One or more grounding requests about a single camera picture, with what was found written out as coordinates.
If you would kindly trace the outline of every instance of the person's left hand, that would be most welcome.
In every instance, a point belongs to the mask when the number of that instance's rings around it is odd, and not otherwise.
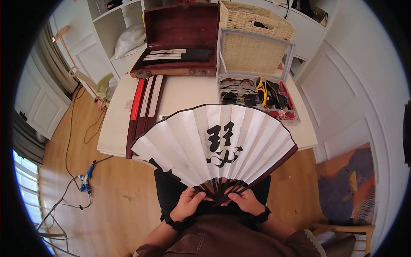
[[[187,188],[181,193],[177,206],[170,212],[170,218],[173,221],[183,221],[188,216],[194,214],[197,206],[205,197],[205,192],[197,193],[194,188]]]

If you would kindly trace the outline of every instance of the closed folding fan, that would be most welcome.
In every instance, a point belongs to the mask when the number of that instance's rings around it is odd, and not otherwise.
[[[297,145],[266,112],[238,104],[205,104],[157,122],[131,150],[220,204],[229,192],[241,193],[266,178]]]

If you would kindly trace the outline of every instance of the white table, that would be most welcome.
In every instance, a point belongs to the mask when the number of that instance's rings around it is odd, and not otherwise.
[[[135,61],[130,64],[128,70],[131,70],[143,50],[141,49],[135,54]],[[124,74],[117,85],[107,109],[97,144],[97,150],[101,153],[125,157],[130,109],[137,83],[138,79],[131,78],[130,74]],[[285,84],[301,120],[298,125],[288,125],[286,128],[290,131],[298,150],[314,147],[317,144],[317,138],[307,109],[290,75],[288,75]],[[220,103],[215,77],[167,76],[159,115],[169,115],[179,110],[207,103]]]

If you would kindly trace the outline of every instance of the box lid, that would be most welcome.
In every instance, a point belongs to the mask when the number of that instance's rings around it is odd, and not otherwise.
[[[248,37],[259,38],[263,40],[270,40],[278,44],[282,44],[287,47],[286,52],[284,54],[282,63],[283,67],[282,70],[277,69],[273,74],[266,74],[266,73],[259,73],[259,72],[249,72],[244,70],[234,70],[234,69],[227,69],[224,63],[224,38],[228,34],[237,34],[237,35],[244,35]],[[219,28],[218,32],[218,42],[217,42],[217,74],[216,76],[223,76],[223,77],[241,77],[244,79],[255,79],[258,76],[267,76],[270,80],[277,80],[277,81],[285,81],[287,79],[288,73],[291,68],[292,57],[294,56],[294,49],[295,45],[282,40],[276,37],[272,37],[269,35],[261,34],[258,32],[252,32],[247,30],[239,30],[235,28]]]
[[[146,10],[147,46],[216,46],[218,20],[218,4],[185,3]]]

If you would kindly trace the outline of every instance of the brown shirt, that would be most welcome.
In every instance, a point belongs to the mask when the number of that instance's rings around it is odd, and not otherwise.
[[[298,230],[280,242],[245,227],[232,215],[204,215],[196,219],[196,223],[184,230],[170,248],[146,244],[140,246],[134,256],[326,256],[307,229]]]

